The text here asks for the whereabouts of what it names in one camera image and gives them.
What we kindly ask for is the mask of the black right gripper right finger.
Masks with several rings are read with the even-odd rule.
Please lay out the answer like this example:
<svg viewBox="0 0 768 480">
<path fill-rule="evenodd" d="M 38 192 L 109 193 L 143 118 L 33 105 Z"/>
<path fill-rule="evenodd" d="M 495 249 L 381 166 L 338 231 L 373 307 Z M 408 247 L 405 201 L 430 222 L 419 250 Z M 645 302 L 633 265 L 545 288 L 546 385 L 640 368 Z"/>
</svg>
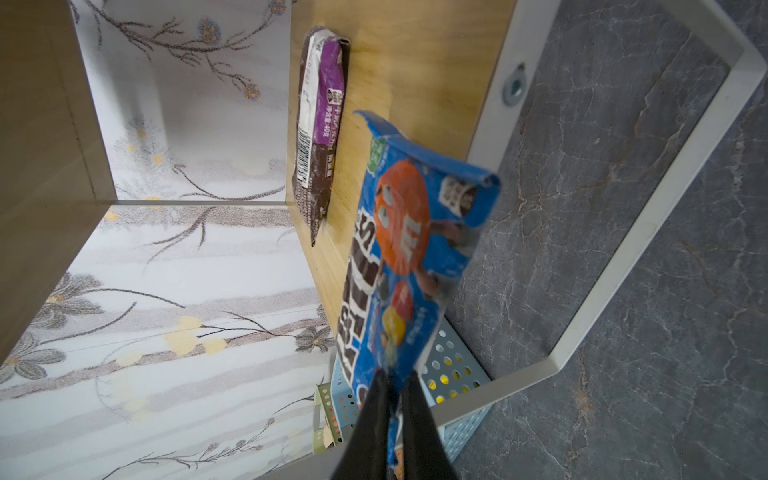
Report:
<svg viewBox="0 0 768 480">
<path fill-rule="evenodd" d="M 404 478 L 457 480 L 416 371 L 405 381 L 401 397 Z"/>
</svg>

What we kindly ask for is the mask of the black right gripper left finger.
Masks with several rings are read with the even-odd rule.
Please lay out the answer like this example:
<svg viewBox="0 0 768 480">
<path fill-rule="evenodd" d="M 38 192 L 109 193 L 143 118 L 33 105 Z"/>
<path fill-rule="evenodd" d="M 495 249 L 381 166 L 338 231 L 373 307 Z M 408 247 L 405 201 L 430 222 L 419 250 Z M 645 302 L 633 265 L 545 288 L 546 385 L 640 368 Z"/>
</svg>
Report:
<svg viewBox="0 0 768 480">
<path fill-rule="evenodd" d="M 351 440 L 335 468 L 333 480 L 389 478 L 389 430 L 394 406 L 389 376 L 377 370 Z"/>
</svg>

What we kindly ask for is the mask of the blue m&m candy packet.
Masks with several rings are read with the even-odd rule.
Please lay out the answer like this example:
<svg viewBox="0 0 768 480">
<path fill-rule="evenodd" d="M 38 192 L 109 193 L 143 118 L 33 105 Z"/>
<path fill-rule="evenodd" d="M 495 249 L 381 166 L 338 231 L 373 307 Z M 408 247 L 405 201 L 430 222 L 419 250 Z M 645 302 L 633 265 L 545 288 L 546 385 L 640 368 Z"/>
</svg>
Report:
<svg viewBox="0 0 768 480">
<path fill-rule="evenodd" d="M 385 464 L 396 465 L 400 396 L 460 283 L 501 191 L 499 177 L 407 139 L 362 112 L 372 134 L 348 257 L 337 350 L 357 405 L 390 382 Z"/>
</svg>

